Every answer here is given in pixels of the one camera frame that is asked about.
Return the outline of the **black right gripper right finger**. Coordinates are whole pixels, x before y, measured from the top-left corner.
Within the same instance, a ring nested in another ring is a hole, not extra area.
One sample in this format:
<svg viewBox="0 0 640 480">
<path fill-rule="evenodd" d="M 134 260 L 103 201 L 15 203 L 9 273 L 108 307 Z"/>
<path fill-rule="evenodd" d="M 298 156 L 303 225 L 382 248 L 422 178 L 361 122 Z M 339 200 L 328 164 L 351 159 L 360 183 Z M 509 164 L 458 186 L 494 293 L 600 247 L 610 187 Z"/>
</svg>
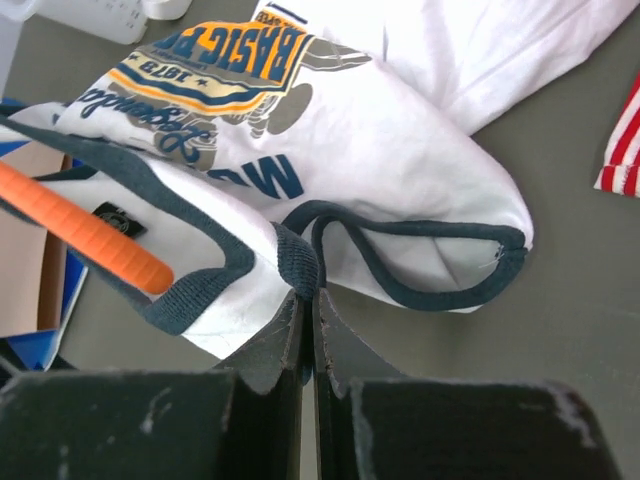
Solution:
<svg viewBox="0 0 640 480">
<path fill-rule="evenodd" d="M 586 402 L 556 382 L 419 379 L 313 301 L 323 479 L 617 479 Z"/>
</svg>

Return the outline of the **orange hanger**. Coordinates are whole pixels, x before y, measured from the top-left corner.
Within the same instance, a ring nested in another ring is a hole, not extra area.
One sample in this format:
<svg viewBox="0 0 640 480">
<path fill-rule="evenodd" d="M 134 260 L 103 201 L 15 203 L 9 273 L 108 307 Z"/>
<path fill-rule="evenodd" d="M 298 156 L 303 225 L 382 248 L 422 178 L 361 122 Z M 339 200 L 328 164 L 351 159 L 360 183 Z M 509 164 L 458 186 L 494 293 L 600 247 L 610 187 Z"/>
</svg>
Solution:
<svg viewBox="0 0 640 480">
<path fill-rule="evenodd" d="M 173 283 L 171 268 L 124 233 L 10 165 L 1 165 L 1 198 L 76 251 L 152 295 Z"/>
</svg>

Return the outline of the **white printed tank top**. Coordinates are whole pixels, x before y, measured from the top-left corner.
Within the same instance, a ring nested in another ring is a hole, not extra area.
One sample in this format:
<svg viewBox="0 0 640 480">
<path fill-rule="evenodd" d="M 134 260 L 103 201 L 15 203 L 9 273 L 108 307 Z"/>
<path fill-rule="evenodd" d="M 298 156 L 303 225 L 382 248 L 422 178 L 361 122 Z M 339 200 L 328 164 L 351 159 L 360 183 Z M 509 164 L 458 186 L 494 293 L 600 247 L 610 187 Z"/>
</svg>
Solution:
<svg viewBox="0 0 640 480">
<path fill-rule="evenodd" d="M 262 1 L 137 46 L 69 103 L 1 128 L 78 161 L 32 178 L 168 265 L 151 325 L 226 358 L 285 297 L 335 283 L 471 312 L 533 222 L 475 132 L 584 62 L 633 1 Z"/>
</svg>

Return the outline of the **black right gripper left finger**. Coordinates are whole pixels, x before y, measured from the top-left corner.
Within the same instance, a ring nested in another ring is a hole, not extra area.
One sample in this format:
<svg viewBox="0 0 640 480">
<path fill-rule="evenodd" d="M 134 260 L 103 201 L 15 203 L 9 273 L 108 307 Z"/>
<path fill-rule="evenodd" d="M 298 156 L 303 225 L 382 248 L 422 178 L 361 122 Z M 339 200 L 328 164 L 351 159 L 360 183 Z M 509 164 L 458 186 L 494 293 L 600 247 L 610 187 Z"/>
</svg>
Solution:
<svg viewBox="0 0 640 480">
<path fill-rule="evenodd" d="M 1 391 L 5 479 L 295 479 L 305 304 L 203 372 L 60 370 Z"/>
</svg>

